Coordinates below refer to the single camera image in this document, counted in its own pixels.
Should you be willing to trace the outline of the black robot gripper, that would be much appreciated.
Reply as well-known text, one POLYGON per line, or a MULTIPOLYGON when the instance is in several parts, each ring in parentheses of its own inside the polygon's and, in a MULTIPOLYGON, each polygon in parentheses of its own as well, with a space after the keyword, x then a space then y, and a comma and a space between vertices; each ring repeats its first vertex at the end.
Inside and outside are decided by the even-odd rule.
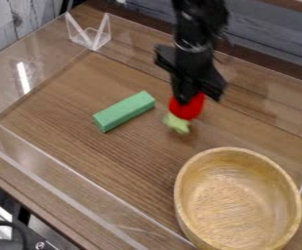
POLYGON ((154 51, 154 63, 170 73, 173 96, 178 103, 189 104, 198 94, 206 94, 218 102, 227 83, 214 67, 211 50, 191 53, 157 45, 154 51))

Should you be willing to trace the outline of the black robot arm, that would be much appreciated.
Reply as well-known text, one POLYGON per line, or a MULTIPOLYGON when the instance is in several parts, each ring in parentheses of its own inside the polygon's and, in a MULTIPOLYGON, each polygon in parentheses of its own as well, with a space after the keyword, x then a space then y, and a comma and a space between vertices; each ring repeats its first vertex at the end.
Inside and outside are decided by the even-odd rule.
POLYGON ((171 0, 173 46, 154 47, 154 63, 170 74, 173 96, 187 104, 199 93, 219 101, 226 80, 214 66, 217 38, 229 22, 223 0, 171 0))

